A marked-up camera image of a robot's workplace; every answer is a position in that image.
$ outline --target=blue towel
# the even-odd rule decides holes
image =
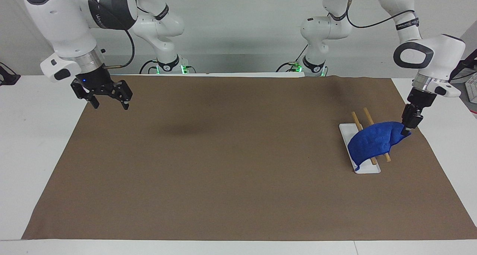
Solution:
[[[372,157],[389,153],[391,146],[398,144],[405,136],[401,135],[404,125],[398,122],[374,124],[359,131],[348,144],[354,163],[359,166]]]

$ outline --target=white tray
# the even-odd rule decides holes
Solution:
[[[351,141],[354,135],[358,133],[358,127],[356,124],[340,124],[339,130],[341,131],[341,135],[343,136],[344,145],[346,146],[346,150],[348,151],[348,156],[350,157],[351,165],[353,166],[354,173],[356,174],[378,174],[381,172],[379,168],[379,164],[373,165],[370,159],[364,161],[360,165],[360,169],[356,171],[358,166],[354,163],[353,159],[351,159],[350,151],[348,150],[348,143]]]

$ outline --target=white keyboard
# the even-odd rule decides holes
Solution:
[[[477,73],[474,73],[474,75],[465,82],[465,88],[467,88],[470,102],[477,104]]]

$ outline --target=brown table mat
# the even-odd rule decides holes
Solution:
[[[24,239],[477,239],[418,130],[353,172],[338,125],[399,121],[390,79],[121,78],[130,109],[85,108]]]

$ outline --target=wooden dowel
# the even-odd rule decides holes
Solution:
[[[374,125],[375,122],[373,121],[373,118],[371,118],[371,114],[369,114],[368,108],[364,108],[364,114],[366,114],[369,124]],[[391,157],[389,156],[389,153],[386,153],[385,157],[386,157],[386,162],[389,163],[391,161]]]
[[[363,126],[360,124],[358,116],[356,116],[356,112],[351,112],[351,115],[353,116],[354,123],[356,124],[356,127],[358,127],[358,131],[362,131]],[[378,164],[378,161],[376,160],[375,157],[371,158],[371,163],[375,166]]]

